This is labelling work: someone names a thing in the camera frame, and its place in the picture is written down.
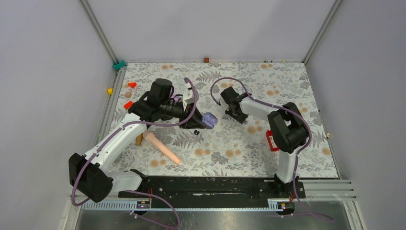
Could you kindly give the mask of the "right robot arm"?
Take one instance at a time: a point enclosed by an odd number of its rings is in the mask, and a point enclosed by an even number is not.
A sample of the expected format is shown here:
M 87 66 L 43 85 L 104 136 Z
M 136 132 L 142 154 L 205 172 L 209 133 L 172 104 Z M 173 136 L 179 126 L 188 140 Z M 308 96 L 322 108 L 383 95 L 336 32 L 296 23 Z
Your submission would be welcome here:
M 228 105 L 225 113 L 239 123 L 244 123 L 250 115 L 269 123 L 273 141 L 279 149 L 274 190 L 278 196 L 287 197 L 293 192 L 292 181 L 298 175 L 298 154 L 309 145 L 311 139 L 309 125 L 296 104 L 270 105 L 253 99 L 248 93 L 238 94 L 233 87 L 223 90 L 221 97 Z

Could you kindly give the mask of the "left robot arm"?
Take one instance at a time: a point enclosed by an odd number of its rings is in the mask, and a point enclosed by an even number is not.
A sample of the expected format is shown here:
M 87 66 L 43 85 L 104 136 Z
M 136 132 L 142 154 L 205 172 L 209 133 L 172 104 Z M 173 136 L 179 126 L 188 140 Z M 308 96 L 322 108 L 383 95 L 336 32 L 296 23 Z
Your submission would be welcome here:
M 71 202 L 78 207 L 75 200 L 76 191 L 83 193 L 87 199 L 97 203 L 110 193 L 130 190 L 135 196 L 142 197 L 148 192 L 148 183 L 133 171 L 113 172 L 108 170 L 115 159 L 138 136 L 147 138 L 151 126 L 165 127 L 159 120 L 178 119 L 171 126 L 183 129 L 213 129 L 218 119 L 212 113 L 201 114 L 197 109 L 198 93 L 190 81 L 185 78 L 185 90 L 178 101 L 172 97 L 174 87 L 171 81 L 158 78 L 151 84 L 149 91 L 132 103 L 128 113 L 119 125 L 99 144 L 83 155 L 74 153 L 68 160 L 69 181 L 73 186 Z

